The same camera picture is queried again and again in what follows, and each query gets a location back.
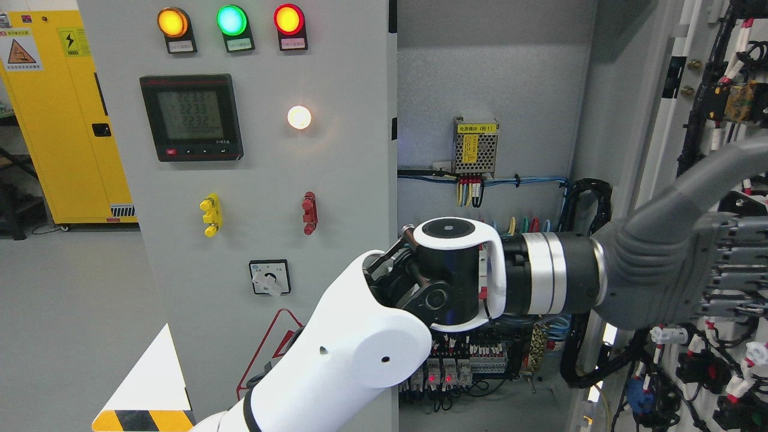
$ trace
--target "green indicator light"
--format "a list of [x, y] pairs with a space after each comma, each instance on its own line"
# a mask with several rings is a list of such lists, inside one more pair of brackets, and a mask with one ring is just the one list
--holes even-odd
[[237, 36], [245, 31], [248, 25], [248, 18], [243, 9], [235, 5], [223, 6], [216, 14], [216, 22], [221, 28], [221, 32], [227, 36]]

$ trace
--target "yellow indicator light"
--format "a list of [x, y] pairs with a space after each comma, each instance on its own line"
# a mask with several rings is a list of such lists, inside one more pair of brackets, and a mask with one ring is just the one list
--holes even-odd
[[157, 14], [157, 27], [169, 38], [180, 38], [189, 28], [187, 14], [179, 8], [165, 8]]
[[306, 129], [312, 123], [312, 113], [301, 105], [288, 110], [288, 123], [296, 129]]
[[303, 26], [303, 14], [296, 5], [282, 5], [275, 11], [275, 25], [286, 35], [295, 35]]

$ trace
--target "yellow terminal connector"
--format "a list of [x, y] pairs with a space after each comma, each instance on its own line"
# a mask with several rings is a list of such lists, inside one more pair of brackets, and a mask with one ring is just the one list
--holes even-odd
[[216, 228], [216, 225], [211, 225], [208, 228], [205, 228], [206, 237], [213, 237], [217, 232], [219, 232], [219, 228]]
[[219, 232], [223, 225], [219, 196], [216, 194], [209, 194], [200, 203], [200, 210], [205, 211], [205, 214], [203, 214], [203, 223], [208, 225], [208, 227], [205, 228], [205, 235], [206, 237], [213, 237]]

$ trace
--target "digital power meter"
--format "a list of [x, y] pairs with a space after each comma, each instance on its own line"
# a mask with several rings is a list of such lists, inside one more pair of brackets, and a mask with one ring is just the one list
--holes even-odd
[[152, 75], [139, 78], [139, 83], [160, 161], [243, 157], [229, 74]]

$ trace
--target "vent grille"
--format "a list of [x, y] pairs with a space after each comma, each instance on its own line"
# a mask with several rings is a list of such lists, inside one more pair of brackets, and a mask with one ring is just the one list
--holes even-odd
[[113, 218], [128, 218], [136, 216], [136, 207], [133, 204], [114, 204], [111, 206]]

